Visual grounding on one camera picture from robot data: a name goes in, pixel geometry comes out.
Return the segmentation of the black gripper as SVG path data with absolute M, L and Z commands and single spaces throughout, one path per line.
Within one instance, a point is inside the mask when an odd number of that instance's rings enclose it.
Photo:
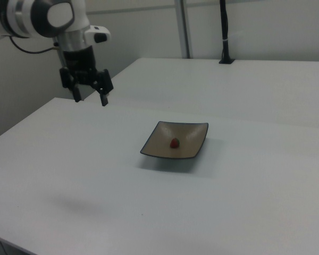
M 114 89 L 108 69 L 97 72 L 92 46 L 76 51 L 62 51 L 63 67 L 59 70 L 63 88 L 69 89 L 75 102 L 81 101 L 78 84 L 93 84 L 102 106 L 108 104 L 107 95 Z

